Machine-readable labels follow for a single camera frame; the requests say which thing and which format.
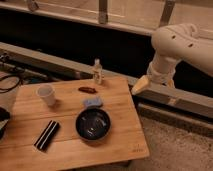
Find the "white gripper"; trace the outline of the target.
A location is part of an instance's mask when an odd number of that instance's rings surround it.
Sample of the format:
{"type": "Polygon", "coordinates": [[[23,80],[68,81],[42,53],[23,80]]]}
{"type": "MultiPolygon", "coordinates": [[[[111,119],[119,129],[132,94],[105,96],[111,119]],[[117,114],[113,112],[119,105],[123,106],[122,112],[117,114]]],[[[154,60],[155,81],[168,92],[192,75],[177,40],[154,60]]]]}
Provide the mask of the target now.
{"type": "Polygon", "coordinates": [[[150,63],[147,69],[147,75],[143,75],[136,82],[136,84],[131,89],[131,93],[133,95],[141,93],[149,86],[150,81],[156,84],[167,85],[170,88],[175,88],[175,84],[173,81],[174,74],[175,74],[174,69],[170,69],[169,71],[166,72],[159,71],[153,63],[150,63]]]}

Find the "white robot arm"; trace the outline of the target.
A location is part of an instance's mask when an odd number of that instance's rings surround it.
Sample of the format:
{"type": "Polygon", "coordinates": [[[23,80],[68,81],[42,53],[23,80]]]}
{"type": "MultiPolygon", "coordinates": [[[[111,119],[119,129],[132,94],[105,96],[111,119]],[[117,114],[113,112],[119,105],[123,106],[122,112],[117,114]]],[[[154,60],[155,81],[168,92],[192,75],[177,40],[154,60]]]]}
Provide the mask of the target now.
{"type": "Polygon", "coordinates": [[[199,39],[196,25],[184,23],[158,28],[151,37],[155,49],[147,74],[132,87],[133,95],[146,90],[151,83],[174,86],[176,66],[184,61],[213,77],[213,43],[199,39]]]}

